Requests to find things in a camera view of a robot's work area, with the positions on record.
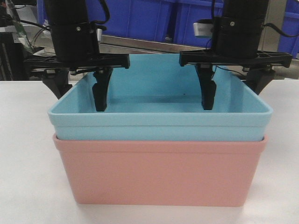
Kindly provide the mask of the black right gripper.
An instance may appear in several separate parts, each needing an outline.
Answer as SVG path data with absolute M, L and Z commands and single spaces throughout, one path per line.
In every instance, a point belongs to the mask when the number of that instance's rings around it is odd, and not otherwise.
M 212 46 L 209 49 L 181 51 L 179 64 L 196 64 L 196 72 L 201 89 L 201 104 L 204 110 L 212 110 L 216 93 L 213 80 L 213 65 L 275 65 L 290 67 L 292 55 L 289 53 L 259 51 L 258 45 L 263 19 L 240 19 L 215 17 Z M 275 77 L 273 69 L 250 70 L 243 81 L 256 95 Z

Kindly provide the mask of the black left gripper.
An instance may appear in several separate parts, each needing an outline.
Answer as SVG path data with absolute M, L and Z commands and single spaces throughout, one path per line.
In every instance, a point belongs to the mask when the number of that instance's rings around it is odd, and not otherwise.
M 24 61 L 24 65 L 27 71 L 46 70 L 42 75 L 42 82 L 57 99 L 60 99 L 72 88 L 72 84 L 69 84 L 68 70 L 103 68 L 93 74 L 96 83 L 93 85 L 92 91 L 96 111 L 105 111 L 113 68 L 128 69 L 130 60 L 128 54 L 100 53 L 97 28 L 98 26 L 93 22 L 51 25 L 50 33 L 56 55 L 30 56 Z

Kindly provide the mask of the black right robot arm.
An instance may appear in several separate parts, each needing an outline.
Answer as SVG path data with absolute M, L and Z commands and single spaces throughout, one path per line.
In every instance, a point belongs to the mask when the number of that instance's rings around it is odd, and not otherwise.
M 262 79 L 268 67 L 273 64 L 286 68 L 290 66 L 290 54 L 258 50 L 268 4 L 267 0 L 226 0 L 221 16 L 213 14 L 211 19 L 198 22 L 198 25 L 211 25 L 211 48 L 179 53 L 181 66 L 195 65 L 204 110 L 211 110 L 214 105 L 214 65 L 229 64 L 248 68 L 246 82 L 255 93 L 261 90 L 259 84 L 266 84 Z

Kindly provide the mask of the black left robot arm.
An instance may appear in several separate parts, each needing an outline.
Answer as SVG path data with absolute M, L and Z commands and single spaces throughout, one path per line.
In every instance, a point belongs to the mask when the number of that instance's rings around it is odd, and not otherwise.
M 55 56 L 30 56 L 24 61 L 26 71 L 41 71 L 43 83 L 61 98 L 70 88 L 68 73 L 93 72 L 95 100 L 106 100 L 113 68 L 129 68 L 127 54 L 100 53 L 97 30 L 105 21 L 89 21 L 84 0 L 46 0 L 50 34 Z

